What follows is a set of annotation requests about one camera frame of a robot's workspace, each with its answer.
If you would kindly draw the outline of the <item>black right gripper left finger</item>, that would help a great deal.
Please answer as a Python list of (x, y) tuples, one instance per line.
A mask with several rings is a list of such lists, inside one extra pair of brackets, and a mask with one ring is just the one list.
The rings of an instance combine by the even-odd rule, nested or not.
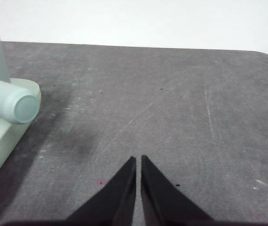
[(111, 180), (67, 219), (73, 226), (130, 226), (136, 199), (136, 158), (130, 157)]

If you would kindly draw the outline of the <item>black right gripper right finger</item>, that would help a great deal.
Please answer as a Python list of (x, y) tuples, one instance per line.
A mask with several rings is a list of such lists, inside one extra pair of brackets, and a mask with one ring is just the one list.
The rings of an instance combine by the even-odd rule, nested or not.
[(215, 221), (184, 196), (143, 155), (141, 157), (141, 197), (148, 226), (213, 226)]

